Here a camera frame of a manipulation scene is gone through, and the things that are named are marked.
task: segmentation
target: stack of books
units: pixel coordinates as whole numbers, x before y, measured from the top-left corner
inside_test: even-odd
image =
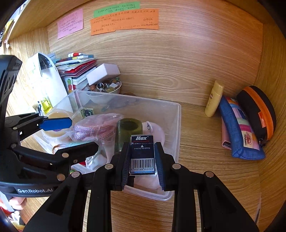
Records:
[[[67,93],[83,90],[88,85],[87,74],[96,68],[94,55],[80,55],[57,60],[55,64],[66,87]]]

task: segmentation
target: green sticky note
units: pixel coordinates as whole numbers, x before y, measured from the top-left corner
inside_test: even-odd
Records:
[[[139,1],[120,3],[117,5],[112,5],[112,6],[97,9],[96,11],[94,11],[94,18],[107,15],[110,13],[116,13],[119,11],[126,11],[126,10],[133,10],[133,9],[140,9]]]

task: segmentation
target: wood grain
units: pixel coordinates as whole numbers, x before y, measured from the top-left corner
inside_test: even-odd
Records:
[[[198,173],[212,170],[255,218],[260,198],[257,162],[232,158],[230,151],[222,148],[221,118],[218,114],[208,118],[203,107],[182,104],[179,163]],[[39,208],[39,201],[42,203],[43,200],[28,199],[29,205],[22,211],[25,222]],[[160,202],[113,192],[113,231],[171,231],[173,203],[174,198]],[[199,214],[197,222],[200,228]]]
[[[22,62],[22,67],[17,76],[14,89],[10,94],[7,116],[21,114],[37,103],[39,100],[36,92],[32,89],[29,71],[27,69],[27,60],[37,52],[49,54],[49,43],[47,40],[47,29],[41,28],[19,36],[11,40],[8,50],[3,49],[6,55],[15,55]]]
[[[274,20],[268,11],[257,0],[226,0],[240,7],[262,23],[274,24]]]
[[[95,9],[121,1],[89,1],[84,29],[57,39],[57,23],[48,26],[50,50],[66,57],[75,50],[94,54],[98,63],[119,66],[123,92],[206,105],[216,79],[235,96],[253,84],[262,49],[262,23],[222,0],[142,0],[141,8],[159,8],[157,30],[121,30],[90,36]]]
[[[29,31],[46,27],[69,10],[90,0],[30,0],[23,9],[18,21],[13,25],[9,40]]]
[[[268,96],[275,109],[277,126],[258,162],[261,185],[259,228],[264,231],[286,200],[286,39],[277,25],[263,27],[263,49],[255,85]]]

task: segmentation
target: yellow liquid bottle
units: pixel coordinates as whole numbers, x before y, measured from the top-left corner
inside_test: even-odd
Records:
[[[42,105],[42,110],[44,111],[45,114],[47,114],[53,108],[52,104],[47,98],[43,98],[41,100],[41,105]]]

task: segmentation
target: orange sticky note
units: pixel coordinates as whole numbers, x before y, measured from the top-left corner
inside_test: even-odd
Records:
[[[138,9],[111,13],[94,18],[91,35],[125,29],[159,29],[159,9]]]

